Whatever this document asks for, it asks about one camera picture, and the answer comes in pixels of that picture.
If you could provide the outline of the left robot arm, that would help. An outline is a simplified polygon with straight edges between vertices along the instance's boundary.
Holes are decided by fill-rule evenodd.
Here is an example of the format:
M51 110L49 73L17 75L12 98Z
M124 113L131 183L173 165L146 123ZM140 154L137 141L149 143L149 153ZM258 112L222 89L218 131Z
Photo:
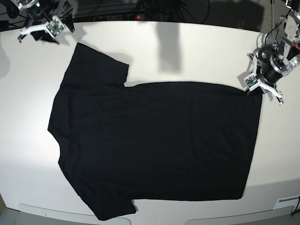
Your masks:
M281 105L283 94L277 82L300 65L300 2L287 0L285 6L288 13L272 24L262 46L248 54L252 71L244 78L248 96L270 93Z

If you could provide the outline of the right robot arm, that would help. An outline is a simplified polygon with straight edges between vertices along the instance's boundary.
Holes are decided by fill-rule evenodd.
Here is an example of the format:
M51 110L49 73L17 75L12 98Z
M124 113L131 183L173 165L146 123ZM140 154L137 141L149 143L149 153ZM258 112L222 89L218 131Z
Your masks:
M62 32L75 31L73 8L67 0L14 0L20 11L28 14L29 19L20 30L18 41L32 35L36 41L59 43L56 37Z

